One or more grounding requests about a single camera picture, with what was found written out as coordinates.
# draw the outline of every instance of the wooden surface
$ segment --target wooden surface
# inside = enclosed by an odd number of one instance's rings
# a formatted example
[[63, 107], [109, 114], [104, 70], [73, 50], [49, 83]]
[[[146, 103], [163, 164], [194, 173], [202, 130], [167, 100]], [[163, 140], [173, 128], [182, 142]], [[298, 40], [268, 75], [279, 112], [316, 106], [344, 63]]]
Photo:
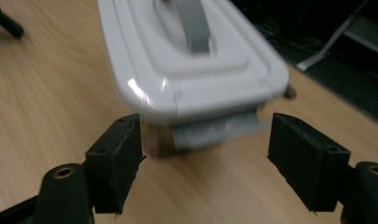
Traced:
[[[25, 28], [0, 28], [0, 211], [38, 193], [49, 169], [82, 163], [115, 120], [130, 114], [113, 90], [95, 0], [0, 0]], [[378, 124], [290, 69], [294, 101], [262, 109], [301, 118], [352, 151], [351, 165], [378, 162]], [[270, 128], [218, 147], [140, 166], [123, 216], [96, 223], [340, 223], [310, 213], [267, 156]]]

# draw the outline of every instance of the white lid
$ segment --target white lid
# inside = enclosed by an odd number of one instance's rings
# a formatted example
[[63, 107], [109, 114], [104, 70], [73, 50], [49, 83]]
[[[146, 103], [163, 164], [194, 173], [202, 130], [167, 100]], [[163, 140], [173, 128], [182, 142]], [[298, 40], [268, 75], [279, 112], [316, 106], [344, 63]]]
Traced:
[[98, 1], [117, 91], [142, 118], [212, 117], [255, 108], [285, 90], [285, 64], [228, 0], [202, 1], [209, 53], [190, 50], [177, 13], [161, 2]]

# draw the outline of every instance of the wooden table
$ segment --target wooden table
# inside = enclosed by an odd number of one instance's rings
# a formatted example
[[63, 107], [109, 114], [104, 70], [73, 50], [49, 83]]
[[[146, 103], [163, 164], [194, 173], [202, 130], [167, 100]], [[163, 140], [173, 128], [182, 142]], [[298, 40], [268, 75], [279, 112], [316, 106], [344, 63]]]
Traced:
[[[39, 191], [43, 174], [84, 153], [130, 114], [113, 90], [95, 0], [0, 0], [25, 28], [0, 28], [0, 211]], [[305, 120], [352, 151], [351, 165], [378, 162], [378, 124], [290, 68], [298, 97], [259, 115]], [[340, 223], [308, 212], [268, 161], [270, 128], [182, 157], [146, 159], [122, 217], [96, 223]]]

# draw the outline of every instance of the table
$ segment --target table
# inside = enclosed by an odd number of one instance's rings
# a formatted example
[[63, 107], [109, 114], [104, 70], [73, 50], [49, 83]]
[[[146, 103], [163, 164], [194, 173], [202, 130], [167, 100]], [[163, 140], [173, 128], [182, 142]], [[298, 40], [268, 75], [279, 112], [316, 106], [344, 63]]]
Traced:
[[[120, 117], [95, 0], [4, 0], [25, 28], [16, 40], [0, 28], [0, 211], [34, 195], [49, 169], [82, 163], [84, 153]], [[305, 120], [352, 151], [351, 165], [378, 162], [378, 124], [289, 67], [298, 96], [259, 112]], [[259, 133], [140, 166], [121, 217], [96, 223], [340, 223], [308, 212], [267, 159], [270, 125]]]

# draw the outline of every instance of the gray handle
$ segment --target gray handle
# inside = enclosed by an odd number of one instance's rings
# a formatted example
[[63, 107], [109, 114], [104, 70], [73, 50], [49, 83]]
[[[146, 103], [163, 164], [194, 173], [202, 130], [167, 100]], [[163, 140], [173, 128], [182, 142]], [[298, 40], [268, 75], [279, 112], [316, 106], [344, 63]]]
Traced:
[[174, 1], [182, 21], [188, 46], [192, 52], [209, 52], [211, 36], [201, 0], [162, 0]]

